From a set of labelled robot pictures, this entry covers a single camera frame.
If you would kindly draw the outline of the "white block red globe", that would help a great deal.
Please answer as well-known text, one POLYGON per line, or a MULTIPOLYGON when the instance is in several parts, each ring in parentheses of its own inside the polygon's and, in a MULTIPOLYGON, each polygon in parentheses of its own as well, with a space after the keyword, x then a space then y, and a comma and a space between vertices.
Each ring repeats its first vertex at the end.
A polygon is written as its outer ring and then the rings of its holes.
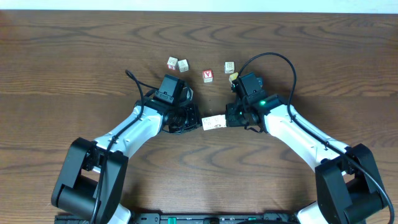
POLYGON ((226 117, 224 114, 216 115, 213 117, 213 127, 214 128, 226 127, 226 117))

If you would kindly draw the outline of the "plain white wooden block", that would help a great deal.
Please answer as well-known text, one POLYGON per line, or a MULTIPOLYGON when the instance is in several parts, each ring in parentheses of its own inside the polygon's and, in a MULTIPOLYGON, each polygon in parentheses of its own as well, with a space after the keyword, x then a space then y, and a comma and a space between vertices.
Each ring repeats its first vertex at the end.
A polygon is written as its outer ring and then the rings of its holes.
POLYGON ((203 130, 211 130, 214 128, 214 123, 213 123, 213 118, 212 117, 206 117, 201 119, 203 130))

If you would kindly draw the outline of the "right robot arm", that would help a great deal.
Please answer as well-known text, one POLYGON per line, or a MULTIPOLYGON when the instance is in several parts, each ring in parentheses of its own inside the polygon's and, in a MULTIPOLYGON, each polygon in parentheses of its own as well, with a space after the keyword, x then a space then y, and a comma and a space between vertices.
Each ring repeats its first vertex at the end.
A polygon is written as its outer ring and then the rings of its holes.
POLYGON ((304 119, 289 101, 273 95, 258 101, 246 96, 226 105, 226 125, 259 126, 299 155, 315 173, 317 200, 296 213, 299 223, 364 223, 384 208, 395 212, 372 152, 349 146, 304 119))

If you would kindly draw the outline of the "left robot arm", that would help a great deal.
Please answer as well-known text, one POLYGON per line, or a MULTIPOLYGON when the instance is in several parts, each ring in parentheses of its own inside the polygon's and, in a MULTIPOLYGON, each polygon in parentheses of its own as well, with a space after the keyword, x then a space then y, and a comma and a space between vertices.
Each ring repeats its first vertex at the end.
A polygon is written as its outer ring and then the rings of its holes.
POLYGON ((168 105, 144 98, 110 132, 72 142, 55 184, 51 203, 88 223, 129 223, 132 213, 120 204, 129 159, 164 127, 182 134, 201 126, 198 106, 168 105))

